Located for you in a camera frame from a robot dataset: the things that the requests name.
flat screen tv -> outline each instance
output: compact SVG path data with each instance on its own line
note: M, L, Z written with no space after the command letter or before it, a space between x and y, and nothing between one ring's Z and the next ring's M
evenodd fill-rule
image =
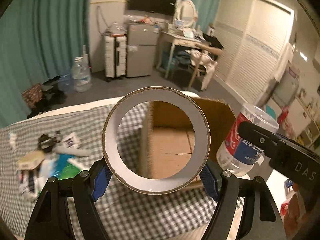
M129 0L128 10L161 13L173 16L176 0Z

gray mini fridge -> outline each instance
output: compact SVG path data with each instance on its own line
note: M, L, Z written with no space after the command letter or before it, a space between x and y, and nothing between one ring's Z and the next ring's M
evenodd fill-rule
M153 24L128 25L127 77L151 75L159 36L157 30Z

cardboard ring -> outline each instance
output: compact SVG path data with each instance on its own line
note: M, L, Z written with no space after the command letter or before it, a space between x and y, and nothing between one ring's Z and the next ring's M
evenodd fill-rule
M191 158L179 172L165 179L147 179L129 170L122 161L116 143L117 131L124 115L146 101L164 101L183 110L195 131L195 146ZM127 187L148 195L161 195L189 184L204 167L210 150L210 130L200 107L185 94L167 87L147 87L136 90L111 109L102 131L102 150L112 173Z

closet door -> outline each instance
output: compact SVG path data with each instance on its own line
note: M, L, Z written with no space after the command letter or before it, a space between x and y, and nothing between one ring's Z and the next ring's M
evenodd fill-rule
M250 22L226 83L254 103L277 68L290 13L263 0L254 0Z
M248 23L253 0L220 0L215 19L215 36L223 45L216 75L223 81L229 75L232 62Z

red and blue label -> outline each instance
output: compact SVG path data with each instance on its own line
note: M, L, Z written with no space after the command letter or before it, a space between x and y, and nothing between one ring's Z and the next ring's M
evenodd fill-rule
M244 121L250 122L240 113L224 143L228 152L233 155L234 158L244 164L253 165L263 154L263 150L239 136L238 127Z

